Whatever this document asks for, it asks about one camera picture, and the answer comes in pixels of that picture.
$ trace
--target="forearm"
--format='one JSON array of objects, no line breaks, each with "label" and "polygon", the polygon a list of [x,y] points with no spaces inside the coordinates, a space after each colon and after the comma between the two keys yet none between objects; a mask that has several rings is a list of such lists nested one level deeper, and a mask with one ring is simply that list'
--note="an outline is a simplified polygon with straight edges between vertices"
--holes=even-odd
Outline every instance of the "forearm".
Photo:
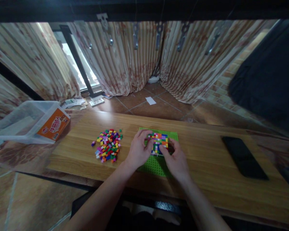
[{"label": "forearm", "polygon": [[94,230],[104,230],[122,194],[126,182],[134,173],[134,169],[126,162],[108,177],[93,195],[77,211],[65,227],[65,231],[81,230],[88,223]]},{"label": "forearm", "polygon": [[179,183],[199,230],[231,230],[190,176]]}]

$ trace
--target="pile of building blocks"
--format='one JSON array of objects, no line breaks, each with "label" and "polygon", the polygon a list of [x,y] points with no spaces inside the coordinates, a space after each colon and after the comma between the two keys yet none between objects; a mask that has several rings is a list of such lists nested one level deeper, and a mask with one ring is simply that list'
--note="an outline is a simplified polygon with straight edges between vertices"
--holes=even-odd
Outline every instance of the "pile of building blocks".
[{"label": "pile of building blocks", "polygon": [[106,130],[100,133],[100,136],[97,138],[97,142],[101,144],[95,152],[96,158],[101,159],[101,162],[104,163],[107,160],[111,159],[111,162],[116,162],[117,155],[119,153],[119,147],[121,144],[119,141],[123,138],[123,135],[119,135],[118,132],[113,129]]},{"label": "pile of building blocks", "polygon": [[160,133],[152,133],[148,135],[149,139],[154,140],[152,155],[162,155],[159,145],[163,145],[168,150],[168,136]]}]

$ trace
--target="brick wall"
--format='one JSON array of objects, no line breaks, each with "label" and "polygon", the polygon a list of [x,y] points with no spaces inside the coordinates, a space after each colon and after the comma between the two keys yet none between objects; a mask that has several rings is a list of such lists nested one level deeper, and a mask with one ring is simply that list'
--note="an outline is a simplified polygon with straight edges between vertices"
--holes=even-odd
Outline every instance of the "brick wall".
[{"label": "brick wall", "polygon": [[255,47],[262,41],[262,39],[267,35],[269,29],[264,29],[259,35],[254,39],[254,41],[241,53],[241,55],[229,66],[225,73],[220,76],[214,85],[208,90],[208,92],[203,97],[205,100],[213,103],[218,107],[230,110],[246,119],[252,120],[257,123],[261,123],[265,126],[272,127],[272,125],[260,116],[253,114],[252,112],[240,107],[234,103],[228,95],[228,85],[231,79],[234,77],[238,71],[240,65],[245,61],[245,59],[252,53]]}]

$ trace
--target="green block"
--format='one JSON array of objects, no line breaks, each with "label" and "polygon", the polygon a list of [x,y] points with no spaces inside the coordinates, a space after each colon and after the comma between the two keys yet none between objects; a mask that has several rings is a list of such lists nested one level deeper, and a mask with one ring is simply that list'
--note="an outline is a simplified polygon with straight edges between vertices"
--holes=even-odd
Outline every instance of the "green block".
[{"label": "green block", "polygon": [[[154,133],[165,134],[165,135],[167,135],[167,138],[170,137],[176,141],[179,141],[178,133],[176,133],[176,132],[168,132],[168,131],[161,131],[161,130],[154,130],[154,129],[148,129],[148,130],[152,130]],[[137,169],[137,171],[172,178],[172,175],[171,175],[171,173],[170,173],[170,171],[166,165],[165,158],[163,155],[158,155],[158,156],[151,155],[149,157],[149,159],[147,160],[147,162],[144,165],[142,165],[141,167],[139,167]]]}]

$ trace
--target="floor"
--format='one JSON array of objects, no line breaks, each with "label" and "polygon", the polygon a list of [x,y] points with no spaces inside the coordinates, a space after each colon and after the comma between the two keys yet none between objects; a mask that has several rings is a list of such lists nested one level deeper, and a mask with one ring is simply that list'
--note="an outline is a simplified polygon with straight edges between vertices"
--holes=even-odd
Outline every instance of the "floor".
[{"label": "floor", "polygon": [[[156,104],[149,105],[146,97]],[[133,114],[189,123],[271,130],[207,101],[187,105],[177,101],[160,84],[146,85],[129,96],[105,99],[86,110]],[[71,214],[72,201],[86,191],[0,168],[0,230],[61,230]]]},{"label": "floor", "polygon": [[[156,104],[149,105],[146,97],[152,97]],[[95,107],[87,106],[87,110],[125,113],[137,116],[147,116],[169,120],[179,120],[189,123],[202,123],[227,127],[250,129],[265,133],[274,133],[253,121],[217,107],[200,99],[193,105],[177,101],[159,83],[147,84],[139,92],[128,96],[118,96],[105,99],[105,103]]]}]

